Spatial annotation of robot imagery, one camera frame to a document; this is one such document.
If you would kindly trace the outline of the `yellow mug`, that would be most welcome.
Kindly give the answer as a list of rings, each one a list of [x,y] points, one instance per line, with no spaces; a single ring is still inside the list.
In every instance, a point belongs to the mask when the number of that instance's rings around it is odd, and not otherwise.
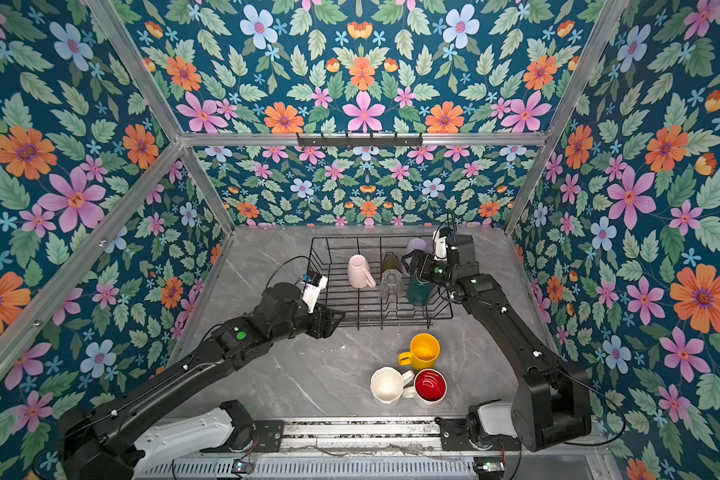
[[[420,333],[411,340],[409,350],[398,356],[398,365],[412,367],[417,371],[433,368],[440,353],[438,339],[429,333]]]

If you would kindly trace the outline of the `green mug cream inside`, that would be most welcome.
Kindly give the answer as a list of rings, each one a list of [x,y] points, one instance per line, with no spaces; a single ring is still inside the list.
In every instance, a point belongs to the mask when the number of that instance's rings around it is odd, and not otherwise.
[[[418,275],[410,278],[406,294],[408,302],[414,307],[426,307],[430,303],[435,283]]]

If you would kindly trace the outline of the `lilac plastic cup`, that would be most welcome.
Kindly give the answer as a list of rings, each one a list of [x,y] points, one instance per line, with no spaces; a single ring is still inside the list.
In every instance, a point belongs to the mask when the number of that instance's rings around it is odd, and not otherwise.
[[[421,250],[425,253],[429,253],[431,251],[430,243],[420,237],[410,239],[407,243],[406,253],[411,253],[416,250]]]

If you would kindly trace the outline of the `white mug red inside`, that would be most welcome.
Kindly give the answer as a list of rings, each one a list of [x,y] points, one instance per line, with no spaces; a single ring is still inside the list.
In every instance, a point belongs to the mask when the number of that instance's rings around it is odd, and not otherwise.
[[[435,369],[419,371],[411,386],[403,389],[402,397],[412,399],[420,408],[428,409],[441,403],[447,395],[445,377]]]

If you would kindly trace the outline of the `amber textured glass cup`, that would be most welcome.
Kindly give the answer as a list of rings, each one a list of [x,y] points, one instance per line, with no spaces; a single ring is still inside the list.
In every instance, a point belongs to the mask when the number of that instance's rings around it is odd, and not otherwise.
[[[387,252],[381,261],[381,273],[387,271],[397,271],[401,273],[403,270],[400,258],[393,252]]]

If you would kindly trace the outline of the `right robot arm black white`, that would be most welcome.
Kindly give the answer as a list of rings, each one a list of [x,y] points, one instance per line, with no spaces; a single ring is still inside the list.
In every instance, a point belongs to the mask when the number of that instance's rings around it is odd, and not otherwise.
[[[585,437],[592,431],[589,381],[576,362],[562,358],[530,329],[499,282],[480,270],[471,236],[433,236],[434,251],[402,257],[408,274],[446,291],[491,335],[518,382],[510,402],[490,401],[467,415],[473,443],[513,437],[535,452]]]

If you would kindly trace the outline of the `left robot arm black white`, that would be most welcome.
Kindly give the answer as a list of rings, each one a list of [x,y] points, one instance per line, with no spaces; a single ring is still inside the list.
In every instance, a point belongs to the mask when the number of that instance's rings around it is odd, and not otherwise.
[[[289,283],[264,290],[249,313],[212,327],[199,345],[163,373],[91,411],[74,407],[60,420],[59,459],[69,479],[132,479],[196,451],[246,452],[258,440],[238,400],[196,417],[163,418],[210,385],[266,355],[281,340],[330,337],[346,314]]]

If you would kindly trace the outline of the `black wire dish rack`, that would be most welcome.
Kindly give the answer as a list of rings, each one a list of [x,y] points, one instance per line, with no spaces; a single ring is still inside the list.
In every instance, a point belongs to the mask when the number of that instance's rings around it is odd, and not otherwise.
[[[407,298],[410,277],[405,270],[403,290],[397,301],[383,302],[379,294],[381,261],[387,252],[402,258],[407,243],[413,237],[402,234],[385,235],[327,235],[311,240],[309,268],[328,277],[328,285],[318,302],[335,310],[345,312],[343,327],[398,327],[415,326],[429,328],[433,322],[453,318],[453,308],[445,296],[432,292],[426,307],[414,307]],[[377,283],[374,288],[356,289],[348,281],[347,265],[351,256],[366,257],[371,273]]]

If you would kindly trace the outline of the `clear glass cup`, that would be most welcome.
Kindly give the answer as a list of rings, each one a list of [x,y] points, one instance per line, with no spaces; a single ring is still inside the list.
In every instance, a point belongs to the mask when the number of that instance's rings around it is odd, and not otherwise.
[[[395,268],[382,272],[379,294],[383,302],[397,301],[403,290],[403,275]]]

